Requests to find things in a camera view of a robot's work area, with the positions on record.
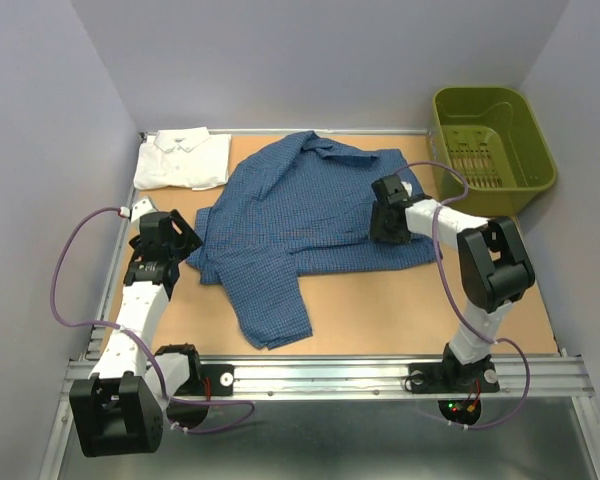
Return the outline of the green plastic basket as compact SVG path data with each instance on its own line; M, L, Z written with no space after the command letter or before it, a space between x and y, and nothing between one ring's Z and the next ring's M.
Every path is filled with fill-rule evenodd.
M500 86L446 87L433 96L428 131L441 198L476 216L514 216L553 187L557 169L526 98Z

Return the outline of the aluminium mounting rail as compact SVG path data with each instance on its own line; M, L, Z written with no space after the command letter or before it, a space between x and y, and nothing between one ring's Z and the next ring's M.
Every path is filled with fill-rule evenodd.
M434 356L204 356L202 363L234 366L233 398L251 401L420 400L464 398L465 393L413 394L404 388L412 363ZM528 357L530 398L591 397L594 388L580 357Z

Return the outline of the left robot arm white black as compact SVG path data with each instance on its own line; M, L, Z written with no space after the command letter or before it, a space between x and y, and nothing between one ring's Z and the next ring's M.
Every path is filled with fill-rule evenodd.
M166 382L147 368L149 343L171 300L179 265L202 240L176 210L148 211L134 219L138 234L123 277L122 300L106 351L87 379L73 383L69 402L87 457L153 453L162 440L161 398ZM145 381L158 377L158 391Z

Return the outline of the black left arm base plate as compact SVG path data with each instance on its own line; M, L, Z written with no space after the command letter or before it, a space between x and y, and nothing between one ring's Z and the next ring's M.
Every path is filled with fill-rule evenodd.
M233 395L235 367L232 364L203 364L197 379L187 380L176 396L230 397Z

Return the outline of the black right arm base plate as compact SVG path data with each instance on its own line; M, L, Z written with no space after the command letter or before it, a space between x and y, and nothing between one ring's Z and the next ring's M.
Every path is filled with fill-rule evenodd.
M490 360L468 365L446 361L410 363L404 387L406 391L416 395L500 391L495 366Z

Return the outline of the folded white shirt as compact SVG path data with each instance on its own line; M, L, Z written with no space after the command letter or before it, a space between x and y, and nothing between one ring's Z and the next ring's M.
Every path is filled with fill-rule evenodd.
M206 127L159 130L140 145L133 178L137 190L166 187L194 191L224 185L232 136Z

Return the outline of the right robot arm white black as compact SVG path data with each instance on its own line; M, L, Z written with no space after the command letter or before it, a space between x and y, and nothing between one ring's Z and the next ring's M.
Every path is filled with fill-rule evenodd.
M457 211L426 194L412 194L396 174L372 184L370 237L407 244L416 234L458 254L467 304L456 312L460 327L437 363L412 363L407 389L414 394L465 393L499 389L491 349L514 303L535 283L535 272L515 222Z

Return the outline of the blue checkered long sleeve shirt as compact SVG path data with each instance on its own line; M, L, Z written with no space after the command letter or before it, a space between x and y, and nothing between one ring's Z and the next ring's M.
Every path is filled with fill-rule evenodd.
M241 161L215 204L196 212L203 244L187 263L201 283L223 286L253 347L308 338L299 277L434 262L426 236L403 245L369 238L372 184L405 163L397 149L360 150L312 131L288 135Z

